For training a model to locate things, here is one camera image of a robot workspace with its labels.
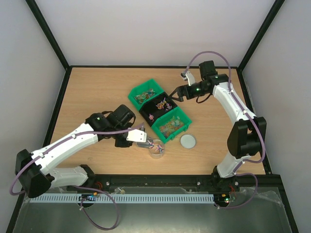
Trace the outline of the green bin of gummy candies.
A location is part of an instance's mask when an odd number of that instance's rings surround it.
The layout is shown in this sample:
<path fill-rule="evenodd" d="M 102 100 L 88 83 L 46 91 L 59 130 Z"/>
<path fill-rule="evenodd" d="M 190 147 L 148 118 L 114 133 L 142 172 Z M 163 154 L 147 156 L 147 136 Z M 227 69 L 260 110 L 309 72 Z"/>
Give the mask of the green bin of gummy candies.
<path fill-rule="evenodd" d="M 180 133 L 185 132 L 190 124 L 192 124 L 192 120 L 180 107 L 176 107 L 157 119 L 151 129 L 166 144 L 170 140 L 174 140 Z"/>

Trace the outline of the black bin of lollipops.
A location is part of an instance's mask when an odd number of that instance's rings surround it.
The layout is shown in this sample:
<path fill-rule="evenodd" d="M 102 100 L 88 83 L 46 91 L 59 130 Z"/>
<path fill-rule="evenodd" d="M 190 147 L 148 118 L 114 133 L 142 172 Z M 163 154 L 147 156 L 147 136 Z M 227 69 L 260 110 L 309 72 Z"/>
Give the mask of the black bin of lollipops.
<path fill-rule="evenodd" d="M 157 119 L 163 117 L 176 107 L 177 104 L 166 92 L 163 92 L 152 99 L 148 99 L 140 108 L 139 113 L 151 127 Z"/>

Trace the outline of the metal scoop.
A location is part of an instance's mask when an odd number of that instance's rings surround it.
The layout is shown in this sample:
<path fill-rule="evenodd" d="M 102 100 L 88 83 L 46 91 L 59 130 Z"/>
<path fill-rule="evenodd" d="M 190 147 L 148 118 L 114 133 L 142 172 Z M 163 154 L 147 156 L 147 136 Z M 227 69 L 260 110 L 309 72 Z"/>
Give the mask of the metal scoop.
<path fill-rule="evenodd" d="M 152 149 L 155 146 L 154 140 L 151 138 L 147 138 L 145 142 L 137 142 L 136 145 L 145 149 Z"/>

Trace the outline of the green bin of mixed candies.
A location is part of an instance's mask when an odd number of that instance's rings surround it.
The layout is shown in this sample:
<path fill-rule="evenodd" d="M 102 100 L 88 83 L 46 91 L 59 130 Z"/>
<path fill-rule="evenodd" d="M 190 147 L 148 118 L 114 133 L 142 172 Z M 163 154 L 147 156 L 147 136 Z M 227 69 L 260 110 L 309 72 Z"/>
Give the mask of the green bin of mixed candies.
<path fill-rule="evenodd" d="M 163 92 L 163 88 L 154 79 L 149 79 L 134 87 L 129 93 L 128 99 L 137 110 L 140 110 L 143 104 Z"/>

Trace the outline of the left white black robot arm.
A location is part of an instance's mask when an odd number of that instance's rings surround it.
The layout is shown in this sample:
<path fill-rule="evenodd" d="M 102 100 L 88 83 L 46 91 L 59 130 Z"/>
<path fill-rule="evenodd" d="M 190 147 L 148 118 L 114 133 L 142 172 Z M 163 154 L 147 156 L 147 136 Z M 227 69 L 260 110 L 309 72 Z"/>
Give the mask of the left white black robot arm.
<path fill-rule="evenodd" d="M 103 139 L 115 139 L 115 146 L 132 145 L 128 134 L 133 132 L 135 114 L 124 104 L 115 111 L 93 113 L 78 128 L 41 149 L 21 150 L 16 156 L 15 181 L 19 181 L 29 198 L 36 198 L 50 188 L 81 186 L 88 180 L 84 167 L 57 170 L 56 167 L 81 149 Z"/>

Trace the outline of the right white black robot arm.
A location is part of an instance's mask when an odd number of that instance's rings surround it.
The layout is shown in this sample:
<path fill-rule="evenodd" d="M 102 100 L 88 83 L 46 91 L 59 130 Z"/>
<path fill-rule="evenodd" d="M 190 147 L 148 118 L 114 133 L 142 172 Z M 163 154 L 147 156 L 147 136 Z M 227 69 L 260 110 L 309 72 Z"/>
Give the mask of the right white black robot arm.
<path fill-rule="evenodd" d="M 232 129 L 227 139 L 228 153 L 212 172 L 213 187 L 223 190 L 242 164 L 254 162 L 252 156 L 260 153 L 261 158 L 257 162 L 264 160 L 267 122 L 265 118 L 256 116 L 239 98 L 231 83 L 231 74 L 218 74 L 213 61 L 202 62 L 199 71 L 200 82 L 195 81 L 189 70 L 183 71 L 181 77 L 187 84 L 177 87 L 170 96 L 179 102 L 204 95 L 213 96 L 229 116 Z"/>

